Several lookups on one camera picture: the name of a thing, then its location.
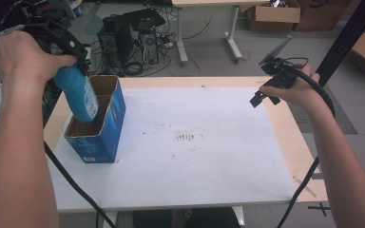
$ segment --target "bottle label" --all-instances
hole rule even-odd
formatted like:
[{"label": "bottle label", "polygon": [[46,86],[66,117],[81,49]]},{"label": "bottle label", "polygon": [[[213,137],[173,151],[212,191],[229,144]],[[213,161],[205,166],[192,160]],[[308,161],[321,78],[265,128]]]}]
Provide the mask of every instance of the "bottle label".
[{"label": "bottle label", "polygon": [[85,83],[85,106],[88,116],[93,119],[97,114],[99,104],[88,77],[86,77]]}]

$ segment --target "light blue object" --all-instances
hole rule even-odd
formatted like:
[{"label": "light blue object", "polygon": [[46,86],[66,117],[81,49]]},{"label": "light blue object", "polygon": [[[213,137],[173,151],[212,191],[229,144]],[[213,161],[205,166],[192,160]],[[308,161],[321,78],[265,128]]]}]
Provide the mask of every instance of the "light blue object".
[{"label": "light blue object", "polygon": [[76,120],[84,123],[93,121],[99,110],[99,103],[88,77],[73,65],[58,69],[54,81],[64,90]]}]

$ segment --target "white paper sheet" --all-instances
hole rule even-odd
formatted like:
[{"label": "white paper sheet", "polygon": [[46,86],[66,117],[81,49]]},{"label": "white paper sheet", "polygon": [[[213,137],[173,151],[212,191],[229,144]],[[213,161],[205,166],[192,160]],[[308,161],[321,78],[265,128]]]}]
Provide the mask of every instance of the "white paper sheet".
[{"label": "white paper sheet", "polygon": [[[126,113],[115,163],[83,163],[64,137],[55,154],[107,209],[286,201],[293,182],[264,106],[249,103],[256,91],[123,88]],[[49,167],[58,210],[91,209]]]}]

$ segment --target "person's right arm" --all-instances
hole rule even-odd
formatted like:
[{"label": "person's right arm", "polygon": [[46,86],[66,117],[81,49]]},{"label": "person's right arm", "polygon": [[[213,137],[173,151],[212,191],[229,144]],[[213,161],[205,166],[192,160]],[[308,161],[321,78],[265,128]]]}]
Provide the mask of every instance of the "person's right arm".
[{"label": "person's right arm", "polygon": [[[318,82],[318,74],[310,74]],[[262,86],[261,92],[302,109],[313,128],[328,200],[337,227],[365,227],[365,169],[322,98],[300,78],[290,89]]]}]

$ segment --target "forearm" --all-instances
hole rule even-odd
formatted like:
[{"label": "forearm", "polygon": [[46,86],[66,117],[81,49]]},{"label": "forearm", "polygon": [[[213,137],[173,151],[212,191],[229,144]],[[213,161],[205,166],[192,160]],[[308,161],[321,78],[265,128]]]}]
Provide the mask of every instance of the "forearm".
[{"label": "forearm", "polygon": [[32,86],[6,89],[3,94],[0,115],[0,227],[58,226],[44,153],[43,89]]},{"label": "forearm", "polygon": [[365,169],[326,104],[317,103],[306,113],[336,225],[365,227]]}]

